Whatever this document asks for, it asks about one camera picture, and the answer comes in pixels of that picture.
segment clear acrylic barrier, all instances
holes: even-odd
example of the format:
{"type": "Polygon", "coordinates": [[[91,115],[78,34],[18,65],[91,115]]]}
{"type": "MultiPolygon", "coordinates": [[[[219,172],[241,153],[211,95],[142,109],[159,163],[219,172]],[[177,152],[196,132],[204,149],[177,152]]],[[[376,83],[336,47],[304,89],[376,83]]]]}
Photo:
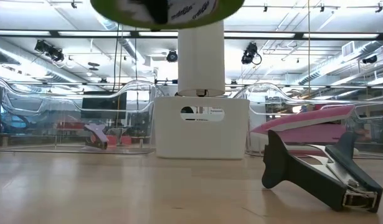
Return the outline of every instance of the clear acrylic barrier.
{"type": "Polygon", "coordinates": [[[152,152],[153,102],[163,95],[139,80],[110,95],[58,95],[19,92],[0,79],[0,151],[152,152]]]}
{"type": "Polygon", "coordinates": [[[383,101],[294,99],[270,83],[247,86],[234,98],[250,100],[248,154],[263,155],[269,129],[296,156],[321,155],[309,144],[336,144],[352,131],[355,158],[383,158],[383,101]]]}

